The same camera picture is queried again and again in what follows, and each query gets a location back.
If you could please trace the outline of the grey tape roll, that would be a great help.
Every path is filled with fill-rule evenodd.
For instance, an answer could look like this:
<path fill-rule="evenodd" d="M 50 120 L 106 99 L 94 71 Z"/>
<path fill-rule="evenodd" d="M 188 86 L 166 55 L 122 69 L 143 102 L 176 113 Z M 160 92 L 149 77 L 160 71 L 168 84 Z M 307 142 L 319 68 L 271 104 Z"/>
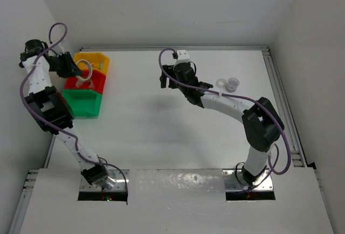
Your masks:
<path fill-rule="evenodd" d="M 77 80 L 77 82 L 75 83 L 75 87 L 79 88 L 79 89 L 93 89 L 94 86 L 95 85 L 94 85 L 92 79 L 88 79 L 85 81 Z"/>

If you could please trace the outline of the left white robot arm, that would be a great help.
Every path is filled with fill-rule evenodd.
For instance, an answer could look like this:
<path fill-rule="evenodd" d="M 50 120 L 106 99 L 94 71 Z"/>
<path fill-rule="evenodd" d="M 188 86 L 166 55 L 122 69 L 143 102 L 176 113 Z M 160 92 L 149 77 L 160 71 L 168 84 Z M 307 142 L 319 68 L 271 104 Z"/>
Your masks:
<path fill-rule="evenodd" d="M 27 93 L 21 93 L 25 108 L 38 126 L 59 139 L 75 157 L 81 175 L 89 185 L 110 187 L 109 171 L 96 153 L 85 147 L 75 131 L 74 115 L 61 93 L 52 85 L 50 72 L 61 78 L 81 76 L 69 52 L 49 55 L 50 47 L 43 41 L 32 39 L 25 43 L 20 54 L 20 67 L 26 69 L 24 79 L 29 84 Z"/>

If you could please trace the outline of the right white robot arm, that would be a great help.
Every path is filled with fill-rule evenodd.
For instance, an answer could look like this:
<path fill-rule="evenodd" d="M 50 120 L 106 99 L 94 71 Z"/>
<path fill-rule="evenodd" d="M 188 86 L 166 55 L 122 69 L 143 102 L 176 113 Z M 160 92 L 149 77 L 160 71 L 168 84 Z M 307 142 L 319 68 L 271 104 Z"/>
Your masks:
<path fill-rule="evenodd" d="M 266 169 L 271 146 L 280 138 L 284 124 L 264 97 L 252 107 L 234 98 L 216 94 L 212 84 L 199 81 L 190 63 L 162 65 L 161 88 L 179 89 L 193 105 L 225 114 L 243 124 L 249 153 L 242 167 L 242 185 L 253 186 Z"/>

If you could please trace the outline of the beige tape roll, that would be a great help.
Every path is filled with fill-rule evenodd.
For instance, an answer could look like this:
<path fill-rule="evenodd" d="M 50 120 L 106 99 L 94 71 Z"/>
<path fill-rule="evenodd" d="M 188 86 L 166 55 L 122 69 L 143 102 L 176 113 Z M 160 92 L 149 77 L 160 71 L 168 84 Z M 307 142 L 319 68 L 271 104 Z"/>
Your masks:
<path fill-rule="evenodd" d="M 80 63 L 83 63 L 83 64 L 85 64 L 85 65 L 87 66 L 87 68 L 88 68 L 88 76 L 85 77 L 85 78 L 83 78 L 83 77 L 80 76 L 80 75 L 76 75 L 75 77 L 76 77 L 78 80 L 80 80 L 81 82 L 85 82 L 85 81 L 87 81 L 87 80 L 90 80 L 90 78 L 92 77 L 92 74 L 93 74 L 93 67 L 92 67 L 92 64 L 91 64 L 89 61 L 85 60 L 85 59 L 80 59 L 80 60 L 78 60 L 78 61 L 76 62 L 76 65 L 79 65 Z"/>

